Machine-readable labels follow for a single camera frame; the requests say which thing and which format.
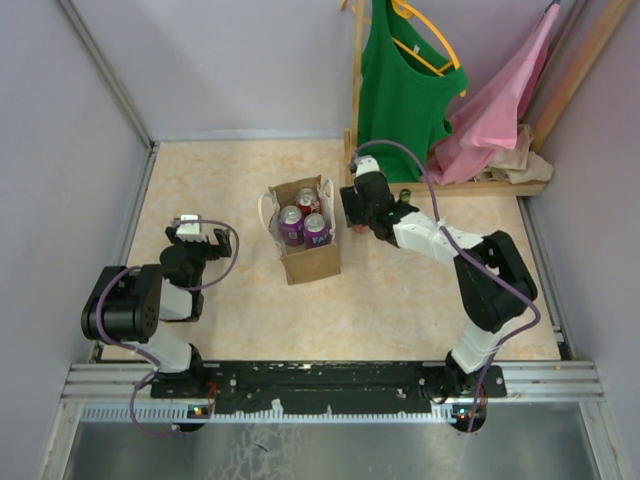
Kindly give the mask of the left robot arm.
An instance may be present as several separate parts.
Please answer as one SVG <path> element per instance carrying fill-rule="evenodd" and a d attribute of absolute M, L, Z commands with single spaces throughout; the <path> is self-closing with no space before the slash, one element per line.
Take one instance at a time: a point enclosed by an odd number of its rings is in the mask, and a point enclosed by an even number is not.
<path fill-rule="evenodd" d="M 135 353 L 153 371 L 144 383 L 154 398 L 196 398 L 213 388 L 198 349 L 168 323 L 196 322 L 203 290 L 229 275 L 239 236 L 230 225 L 183 215 L 166 227 L 169 241 L 159 261 L 105 267 L 80 317 L 85 338 Z"/>

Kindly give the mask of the burlap canvas tote bag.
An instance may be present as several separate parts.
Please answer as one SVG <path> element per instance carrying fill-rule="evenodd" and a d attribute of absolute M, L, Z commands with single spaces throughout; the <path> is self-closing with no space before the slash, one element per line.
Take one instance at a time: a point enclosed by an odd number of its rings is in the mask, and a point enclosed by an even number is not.
<path fill-rule="evenodd" d="M 305 241 L 299 246 L 286 245 L 280 236 L 278 216 L 282 208 L 295 205 L 296 193 L 305 187 L 313 188 L 319 197 L 321 212 L 328 227 L 331 241 L 324 246 L 307 249 Z M 270 199 L 273 213 L 259 216 L 263 229 L 273 238 L 281 251 L 282 261 L 290 285 L 303 284 L 340 273 L 340 256 L 336 243 L 336 219 L 335 219 L 335 189 L 330 178 L 320 175 L 305 178 L 295 182 L 285 183 L 276 187 L 270 187 L 268 192 L 261 195 L 258 205 L 263 205 L 264 199 Z"/>

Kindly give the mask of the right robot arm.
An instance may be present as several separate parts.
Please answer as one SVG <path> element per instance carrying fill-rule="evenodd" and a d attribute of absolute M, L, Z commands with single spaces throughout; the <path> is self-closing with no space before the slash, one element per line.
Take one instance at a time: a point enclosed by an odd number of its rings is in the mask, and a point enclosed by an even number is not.
<path fill-rule="evenodd" d="M 537 287 L 511 236 L 466 233 L 391 193 L 379 171 L 357 177 L 340 196 L 347 225 L 366 226 L 381 241 L 430 257 L 457 278 L 469 323 L 447 354 L 438 397 L 470 395 L 503 344 L 507 325 L 534 304 Z"/>

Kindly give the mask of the green glass bottle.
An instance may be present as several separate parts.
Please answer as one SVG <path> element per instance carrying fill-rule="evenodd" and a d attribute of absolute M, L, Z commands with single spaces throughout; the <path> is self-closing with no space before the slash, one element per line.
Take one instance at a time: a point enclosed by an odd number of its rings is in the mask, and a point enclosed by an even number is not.
<path fill-rule="evenodd" d="M 410 189 L 403 188 L 400 190 L 398 195 L 398 203 L 403 205 L 408 205 L 411 201 L 412 192 Z"/>

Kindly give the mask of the purple soda can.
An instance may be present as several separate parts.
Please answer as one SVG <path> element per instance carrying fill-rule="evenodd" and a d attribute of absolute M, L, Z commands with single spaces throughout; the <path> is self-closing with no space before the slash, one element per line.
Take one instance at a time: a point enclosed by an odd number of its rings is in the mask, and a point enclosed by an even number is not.
<path fill-rule="evenodd" d="M 304 216 L 296 205 L 281 209 L 278 216 L 278 227 L 282 241 L 288 246 L 299 246 L 304 243 Z"/>
<path fill-rule="evenodd" d="M 303 234 L 307 249 L 321 247 L 331 241 L 328 224 L 319 213 L 311 213 L 305 218 Z"/>

